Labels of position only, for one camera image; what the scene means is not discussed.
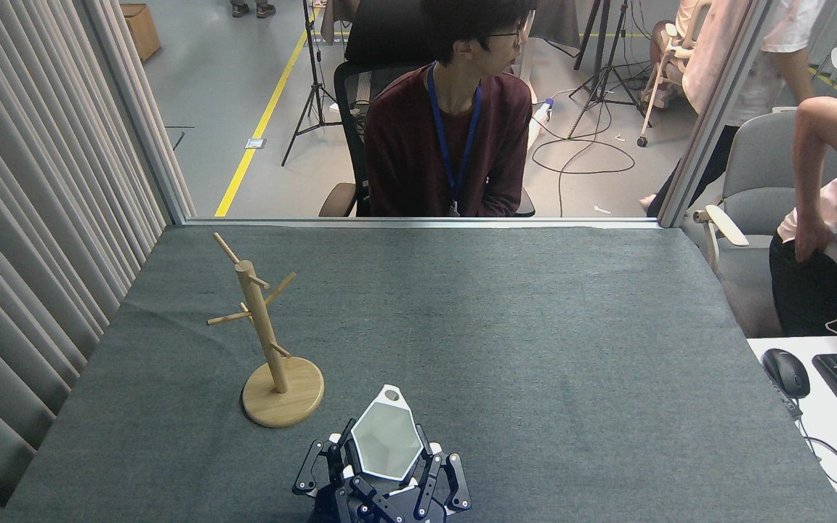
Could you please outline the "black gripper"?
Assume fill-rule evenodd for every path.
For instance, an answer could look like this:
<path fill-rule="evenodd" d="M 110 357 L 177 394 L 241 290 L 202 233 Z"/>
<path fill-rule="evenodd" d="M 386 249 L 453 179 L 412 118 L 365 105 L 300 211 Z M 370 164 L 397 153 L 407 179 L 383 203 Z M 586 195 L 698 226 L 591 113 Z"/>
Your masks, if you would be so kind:
<path fill-rule="evenodd" d="M 358 450 L 352 438 L 352 418 L 341 434 L 313 440 L 293 483 L 293 494 L 315 499 L 315 522 L 452 522 L 456 514 L 472 508 L 463 459 L 429 442 L 416 425 L 422 449 L 415 465 L 416 486 L 382 493 L 362 477 Z M 318 489 L 313 467 L 323 457 L 329 483 Z"/>

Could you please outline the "person's hand on hip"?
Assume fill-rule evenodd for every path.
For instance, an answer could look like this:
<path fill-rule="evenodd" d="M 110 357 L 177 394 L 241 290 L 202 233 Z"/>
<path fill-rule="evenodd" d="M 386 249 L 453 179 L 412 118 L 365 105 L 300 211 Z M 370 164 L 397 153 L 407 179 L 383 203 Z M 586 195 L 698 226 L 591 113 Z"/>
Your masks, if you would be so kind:
<path fill-rule="evenodd" d="M 820 215 L 799 213 L 794 239 L 797 264 L 806 262 L 814 252 L 823 252 L 831 238 L 833 233 Z"/>

